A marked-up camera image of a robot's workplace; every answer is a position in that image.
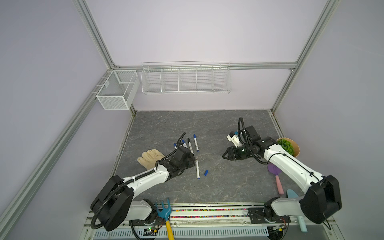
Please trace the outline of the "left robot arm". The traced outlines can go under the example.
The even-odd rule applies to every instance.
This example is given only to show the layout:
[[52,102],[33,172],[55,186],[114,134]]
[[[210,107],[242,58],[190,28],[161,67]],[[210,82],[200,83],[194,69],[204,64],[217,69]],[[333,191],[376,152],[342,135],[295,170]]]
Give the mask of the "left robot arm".
[[177,148],[157,160],[153,168],[132,177],[115,175],[107,181],[90,206],[94,213],[90,223],[92,229],[104,228],[110,232],[125,221],[139,221],[144,225],[152,225],[157,221],[160,215],[154,203],[148,199],[134,199],[196,165],[191,150],[182,145],[184,135],[179,137]]

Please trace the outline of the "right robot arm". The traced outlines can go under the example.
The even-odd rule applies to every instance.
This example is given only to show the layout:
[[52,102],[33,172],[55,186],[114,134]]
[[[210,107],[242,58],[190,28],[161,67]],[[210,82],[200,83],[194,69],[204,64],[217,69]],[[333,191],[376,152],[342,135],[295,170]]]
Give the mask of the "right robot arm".
[[223,159],[239,161],[252,158],[262,165],[275,166],[304,193],[294,198],[275,197],[266,202],[262,217],[267,222],[276,222],[284,216],[298,216],[321,224],[342,209],[340,184],[334,176],[314,171],[273,138],[261,138],[253,126],[245,126],[243,118],[239,118],[237,132],[231,132],[227,138],[234,145],[227,148]]

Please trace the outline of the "beige cloth glove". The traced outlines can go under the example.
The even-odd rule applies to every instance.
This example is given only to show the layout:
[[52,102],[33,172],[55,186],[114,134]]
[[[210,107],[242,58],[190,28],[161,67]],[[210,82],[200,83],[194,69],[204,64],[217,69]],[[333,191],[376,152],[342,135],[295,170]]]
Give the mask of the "beige cloth glove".
[[157,149],[151,149],[151,150],[147,150],[146,152],[143,152],[142,155],[139,158],[137,158],[137,161],[144,168],[146,168],[147,170],[150,170],[155,167],[156,162],[158,160],[161,160],[164,157],[165,155],[162,154]]

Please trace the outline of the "potted green plant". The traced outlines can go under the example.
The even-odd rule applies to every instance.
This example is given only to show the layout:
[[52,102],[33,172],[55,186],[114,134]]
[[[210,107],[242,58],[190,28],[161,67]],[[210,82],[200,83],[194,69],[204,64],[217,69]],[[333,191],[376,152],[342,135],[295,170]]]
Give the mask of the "potted green plant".
[[291,140],[289,138],[279,138],[277,140],[277,142],[290,155],[292,155],[294,157],[298,157],[299,156],[301,150],[300,150],[299,145],[295,141],[293,141],[293,140]]

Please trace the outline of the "light blue garden trowel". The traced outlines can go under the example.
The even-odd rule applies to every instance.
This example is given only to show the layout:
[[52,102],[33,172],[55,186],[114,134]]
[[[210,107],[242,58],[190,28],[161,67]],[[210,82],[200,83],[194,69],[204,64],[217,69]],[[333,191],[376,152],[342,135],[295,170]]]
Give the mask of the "light blue garden trowel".
[[297,217],[301,232],[307,233],[308,229],[304,220],[304,214],[300,208],[299,201],[297,200],[299,196],[296,194],[295,191],[288,189],[287,197],[290,200],[290,206],[293,207],[293,210],[291,210],[291,214]]

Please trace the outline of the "white mesh cube basket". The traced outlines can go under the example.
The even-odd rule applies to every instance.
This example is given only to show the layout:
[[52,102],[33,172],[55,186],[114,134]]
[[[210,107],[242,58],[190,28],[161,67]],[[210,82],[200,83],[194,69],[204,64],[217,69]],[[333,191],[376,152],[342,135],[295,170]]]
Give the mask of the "white mesh cube basket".
[[140,86],[135,70],[112,70],[107,76],[97,99],[104,110],[129,110]]

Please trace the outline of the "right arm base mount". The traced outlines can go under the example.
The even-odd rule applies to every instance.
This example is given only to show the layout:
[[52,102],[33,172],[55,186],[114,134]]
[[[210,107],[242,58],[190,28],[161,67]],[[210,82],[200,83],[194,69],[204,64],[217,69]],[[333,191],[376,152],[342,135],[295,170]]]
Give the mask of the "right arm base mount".
[[265,207],[248,208],[247,216],[252,224],[288,224],[289,216],[278,216],[271,209]]

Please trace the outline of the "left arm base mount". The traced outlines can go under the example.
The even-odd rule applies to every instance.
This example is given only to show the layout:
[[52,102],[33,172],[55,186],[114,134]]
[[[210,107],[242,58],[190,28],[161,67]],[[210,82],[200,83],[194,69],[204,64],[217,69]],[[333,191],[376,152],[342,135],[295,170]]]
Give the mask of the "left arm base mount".
[[145,220],[133,220],[132,225],[135,226],[161,226],[164,220],[159,217],[157,209],[153,209]]

